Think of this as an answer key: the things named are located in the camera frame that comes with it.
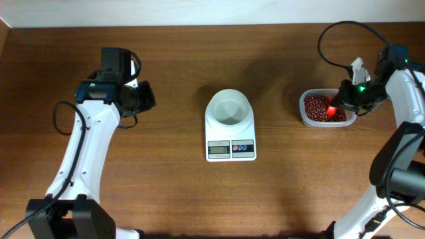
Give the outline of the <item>orange plastic measuring scoop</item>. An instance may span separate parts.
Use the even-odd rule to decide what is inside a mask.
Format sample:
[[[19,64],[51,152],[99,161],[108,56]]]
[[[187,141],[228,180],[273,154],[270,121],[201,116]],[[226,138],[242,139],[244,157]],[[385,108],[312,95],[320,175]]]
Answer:
[[[337,113],[337,107],[329,106],[327,109],[327,116],[333,117]]]

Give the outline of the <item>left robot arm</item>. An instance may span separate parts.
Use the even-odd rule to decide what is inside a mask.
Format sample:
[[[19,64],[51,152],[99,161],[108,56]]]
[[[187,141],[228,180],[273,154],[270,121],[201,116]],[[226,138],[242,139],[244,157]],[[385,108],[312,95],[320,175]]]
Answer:
[[[101,67],[76,88],[74,126],[66,153],[43,199],[31,199],[24,223],[35,238],[134,238],[138,229],[118,228],[100,205],[100,182],[120,120],[156,105],[149,82],[138,81],[141,60],[124,48],[104,47]]]

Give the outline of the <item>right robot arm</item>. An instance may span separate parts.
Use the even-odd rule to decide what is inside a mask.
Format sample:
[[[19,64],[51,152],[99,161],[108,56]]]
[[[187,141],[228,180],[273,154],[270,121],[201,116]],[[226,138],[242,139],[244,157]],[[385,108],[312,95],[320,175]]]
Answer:
[[[350,78],[342,81],[331,106],[363,116],[389,100],[396,131],[373,160],[366,193],[323,231],[324,238],[372,238],[395,216],[423,228],[403,212],[424,201],[424,164],[413,160],[424,152],[424,65],[409,61],[407,48],[398,45],[379,52],[373,79],[362,64],[360,59],[352,63]]]

